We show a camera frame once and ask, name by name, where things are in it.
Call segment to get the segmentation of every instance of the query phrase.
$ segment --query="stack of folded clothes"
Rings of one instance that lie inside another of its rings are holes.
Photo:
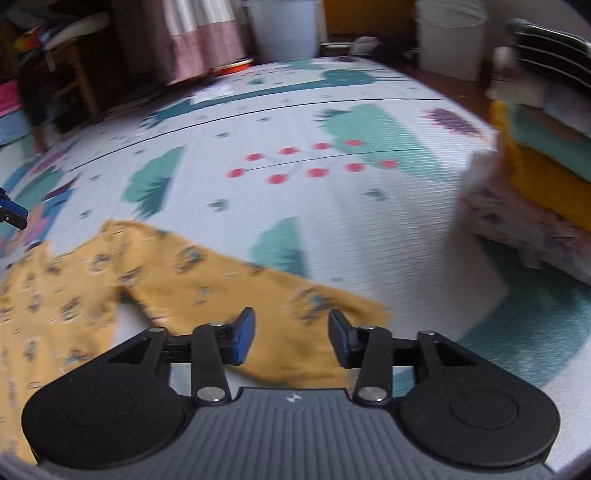
[[[525,21],[509,29],[514,45],[496,50],[488,91],[501,154],[473,162],[470,227],[530,267],[591,284],[591,44]]]

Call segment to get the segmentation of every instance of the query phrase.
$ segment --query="black circular pad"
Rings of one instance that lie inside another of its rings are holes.
[[[540,390],[497,368],[445,368],[402,400],[410,439],[449,463],[508,468],[540,461],[560,426]]]
[[[80,373],[47,385],[25,406],[22,429],[43,459],[111,468],[156,452],[181,428],[181,397],[142,366],[107,364]]]

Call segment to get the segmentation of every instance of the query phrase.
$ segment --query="yellow towel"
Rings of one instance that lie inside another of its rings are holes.
[[[148,225],[110,221],[69,254],[53,258],[47,243],[32,249],[0,287],[0,449],[33,461],[20,428],[24,404],[38,388],[112,346],[123,291],[175,335],[253,307],[256,337],[241,371],[293,387],[348,385],[327,337],[330,308],[357,325],[387,322],[376,302]]]
[[[513,186],[528,200],[591,231],[591,183],[547,155],[519,145],[511,136],[505,103],[492,103],[491,121],[502,132]]]

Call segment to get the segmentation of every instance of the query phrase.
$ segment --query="white bucket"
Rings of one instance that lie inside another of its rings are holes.
[[[248,9],[263,62],[316,57],[316,0],[255,0]]]
[[[460,80],[476,80],[488,19],[483,4],[421,0],[416,6],[421,68]]]

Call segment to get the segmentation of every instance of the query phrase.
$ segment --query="pink curtain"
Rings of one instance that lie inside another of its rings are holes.
[[[229,0],[145,0],[157,73],[167,83],[245,56]]]

